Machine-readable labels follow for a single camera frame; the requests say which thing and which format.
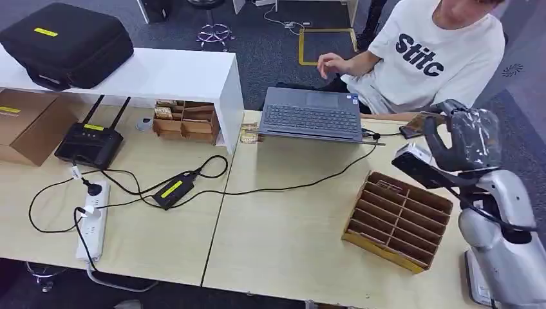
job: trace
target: wooden sorting tray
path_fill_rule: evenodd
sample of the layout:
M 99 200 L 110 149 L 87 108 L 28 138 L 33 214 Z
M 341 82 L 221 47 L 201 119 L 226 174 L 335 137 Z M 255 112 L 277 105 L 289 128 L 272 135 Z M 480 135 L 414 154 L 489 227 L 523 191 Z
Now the wooden sorting tray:
M 216 143 L 220 125 L 212 103 L 178 101 L 178 105 L 158 103 L 170 108 L 173 119 L 159 119 L 154 115 L 153 130 L 162 138 L 188 139 Z
M 341 238 L 419 273 L 432 265 L 452 209 L 445 198 L 373 172 Z

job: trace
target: small wooden box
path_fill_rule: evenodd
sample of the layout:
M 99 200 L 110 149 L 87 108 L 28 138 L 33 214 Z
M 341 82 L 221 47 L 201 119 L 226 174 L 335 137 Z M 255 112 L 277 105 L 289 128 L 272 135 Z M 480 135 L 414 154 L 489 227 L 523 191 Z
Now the small wooden box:
M 153 131 L 170 140 L 199 140 L 216 144 L 220 125 L 212 103 L 178 101 L 177 106 L 157 103 L 170 108 L 173 119 L 159 119 L 154 115 Z
M 430 269 L 452 209 L 445 198 L 372 172 L 341 239 L 418 274 Z

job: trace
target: light wooden tabletop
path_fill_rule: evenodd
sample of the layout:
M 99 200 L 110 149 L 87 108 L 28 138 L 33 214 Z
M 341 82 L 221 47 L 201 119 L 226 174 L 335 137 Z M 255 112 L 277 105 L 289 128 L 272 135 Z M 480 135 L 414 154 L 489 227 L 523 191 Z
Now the light wooden tabletop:
M 73 106 L 85 115 L 90 106 Z M 92 124 L 108 127 L 119 107 L 101 106 Z M 197 142 L 165 141 L 153 134 L 137 131 L 139 118 L 151 117 L 153 109 L 127 108 L 117 126 L 125 140 L 111 168 L 127 169 L 136 174 L 142 188 L 189 169 L 196 169 L 212 155 L 223 155 L 231 161 L 224 147 Z M 75 259 L 78 235 L 41 234 L 28 221 L 28 206 L 43 187 L 70 177 L 70 164 L 51 155 L 41 167 L 0 163 L 0 257 L 36 261 L 51 265 L 84 268 Z M 220 160 L 213 161 L 205 173 L 218 174 Z M 112 174 L 135 191 L 132 178 Z M 99 180 L 92 174 L 88 179 Z M 214 189 L 222 191 L 227 173 L 218 179 L 197 178 L 190 194 Z M 86 194 L 79 181 L 45 191 L 35 202 L 32 216 L 42 229 L 65 229 L 73 224 L 72 212 L 82 206 Z M 134 200 L 111 183 L 110 203 Z M 97 263 L 101 271 L 126 276 L 159 279 L 199 285 L 209 252 L 221 195 L 203 194 L 187 205 L 163 211 L 142 202 L 109 209 L 103 255 Z
M 259 122 L 246 112 L 244 123 Z M 366 120 L 378 133 L 395 133 L 396 122 Z M 445 127 L 441 132 L 449 139 Z M 351 243 L 341 241 L 344 224 L 368 171 L 418 185 L 390 163 L 405 145 L 384 137 L 369 158 L 323 183 L 286 192 L 226 196 L 203 286 L 290 299 L 312 299 L 362 308 L 465 308 L 468 298 L 463 253 L 469 248 L 457 227 L 455 203 L 430 270 L 413 275 Z M 424 139 L 419 144 L 426 145 Z M 316 181 L 342 170 L 372 149 L 316 140 L 267 136 L 263 143 L 237 145 L 227 192 L 286 187 Z

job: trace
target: hand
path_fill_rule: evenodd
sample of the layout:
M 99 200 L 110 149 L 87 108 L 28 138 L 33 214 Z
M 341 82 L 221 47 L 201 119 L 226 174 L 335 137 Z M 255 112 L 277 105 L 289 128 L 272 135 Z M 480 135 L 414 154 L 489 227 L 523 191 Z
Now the hand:
M 328 73 L 347 73 L 350 63 L 334 53 L 327 53 L 319 57 L 317 70 L 322 78 L 328 79 Z

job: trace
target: yellow floor tape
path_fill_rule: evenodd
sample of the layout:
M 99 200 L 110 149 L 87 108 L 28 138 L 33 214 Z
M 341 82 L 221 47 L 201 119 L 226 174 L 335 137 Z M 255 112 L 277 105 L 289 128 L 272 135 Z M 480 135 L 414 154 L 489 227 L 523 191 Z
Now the yellow floor tape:
M 357 36 L 355 35 L 355 30 L 353 28 L 347 28 L 347 29 L 306 29 L 305 31 L 301 32 L 299 34 L 299 49 L 297 52 L 298 62 L 302 66 L 316 66 L 318 62 L 310 62 L 310 61 L 304 61 L 303 60 L 303 42 L 304 42 L 304 35 L 306 32 L 348 32 L 351 41 L 353 43 L 353 49 L 355 50 L 355 53 L 358 52 L 357 47 Z

